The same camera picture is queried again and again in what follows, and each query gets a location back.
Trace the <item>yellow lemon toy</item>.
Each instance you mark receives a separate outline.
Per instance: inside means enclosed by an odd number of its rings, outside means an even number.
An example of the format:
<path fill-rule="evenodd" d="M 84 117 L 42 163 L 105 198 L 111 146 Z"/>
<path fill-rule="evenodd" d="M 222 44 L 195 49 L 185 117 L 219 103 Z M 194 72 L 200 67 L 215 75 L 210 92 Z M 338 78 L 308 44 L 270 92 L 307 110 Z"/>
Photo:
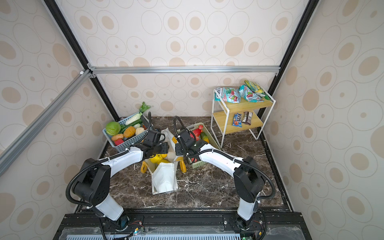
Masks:
<path fill-rule="evenodd" d="M 163 157 L 162 155 L 155 155 L 154 157 L 150 158 L 150 161 L 154 164 L 160 164 L 163 162 Z"/>

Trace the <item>yellow banana toy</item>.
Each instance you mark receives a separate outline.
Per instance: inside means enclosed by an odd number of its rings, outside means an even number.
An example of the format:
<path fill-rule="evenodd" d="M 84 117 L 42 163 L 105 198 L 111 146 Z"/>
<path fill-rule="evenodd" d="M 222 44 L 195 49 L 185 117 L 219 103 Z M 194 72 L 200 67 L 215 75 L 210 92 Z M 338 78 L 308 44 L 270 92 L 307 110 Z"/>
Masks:
<path fill-rule="evenodd" d="M 171 162 L 169 162 L 168 160 L 162 159 L 162 160 L 159 161 L 159 164 L 160 164 L 160 163 L 166 163 L 166 164 L 168 164 L 168 163 L 171 163 Z"/>

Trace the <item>white cauliflower toy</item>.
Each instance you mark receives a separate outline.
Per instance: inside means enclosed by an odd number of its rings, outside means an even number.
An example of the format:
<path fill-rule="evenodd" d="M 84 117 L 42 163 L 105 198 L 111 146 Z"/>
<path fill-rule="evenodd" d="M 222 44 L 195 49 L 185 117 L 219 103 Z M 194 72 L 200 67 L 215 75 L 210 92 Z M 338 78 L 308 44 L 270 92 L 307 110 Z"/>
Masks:
<path fill-rule="evenodd" d="M 138 136 L 140 135 L 141 133 L 143 133 L 145 131 L 145 129 L 143 127 L 139 127 L 136 129 L 135 131 L 135 135 Z"/>

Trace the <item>white canvas grocery bag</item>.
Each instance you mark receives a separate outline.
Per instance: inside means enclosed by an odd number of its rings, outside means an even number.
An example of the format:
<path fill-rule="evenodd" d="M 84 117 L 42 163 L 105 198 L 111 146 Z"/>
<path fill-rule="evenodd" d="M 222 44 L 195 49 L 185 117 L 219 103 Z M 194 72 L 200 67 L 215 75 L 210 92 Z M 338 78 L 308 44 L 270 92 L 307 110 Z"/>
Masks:
<path fill-rule="evenodd" d="M 183 156 L 176 155 L 176 138 L 169 129 L 162 130 L 162 133 L 165 134 L 165 142 L 169 144 L 168 154 L 164 154 L 162 157 L 171 163 L 154 164 L 150 159 L 146 159 L 141 167 L 143 174 L 149 172 L 151 175 L 153 195 L 176 191 L 178 189 L 176 177 L 178 166 L 180 166 L 183 173 L 187 171 Z"/>

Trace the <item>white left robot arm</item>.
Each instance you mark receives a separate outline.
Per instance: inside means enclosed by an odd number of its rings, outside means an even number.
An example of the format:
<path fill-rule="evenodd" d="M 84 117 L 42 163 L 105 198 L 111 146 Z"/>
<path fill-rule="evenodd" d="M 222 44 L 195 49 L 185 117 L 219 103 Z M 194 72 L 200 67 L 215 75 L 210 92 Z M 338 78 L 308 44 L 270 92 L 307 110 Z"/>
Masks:
<path fill-rule="evenodd" d="M 149 130 L 144 140 L 113 157 L 100 160 L 87 159 L 67 185 L 67 200 L 92 209 L 98 216 L 111 222 L 120 225 L 127 223 L 128 217 L 124 213 L 124 208 L 110 194 L 111 177 L 157 154 L 167 154 L 169 145 L 165 139 L 165 134 Z"/>

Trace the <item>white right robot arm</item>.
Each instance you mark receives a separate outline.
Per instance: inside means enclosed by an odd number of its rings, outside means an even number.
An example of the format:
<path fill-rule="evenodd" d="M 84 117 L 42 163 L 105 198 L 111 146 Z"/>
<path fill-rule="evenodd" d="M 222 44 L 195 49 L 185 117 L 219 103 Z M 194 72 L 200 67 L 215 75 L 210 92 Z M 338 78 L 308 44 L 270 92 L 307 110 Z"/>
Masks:
<path fill-rule="evenodd" d="M 259 203 L 276 195 L 272 180 L 259 169 L 252 157 L 240 158 L 227 154 L 204 140 L 198 140 L 187 130 L 182 130 L 175 138 L 177 154 L 214 165 L 233 177 L 240 197 L 237 210 L 239 219 L 250 221 Z"/>

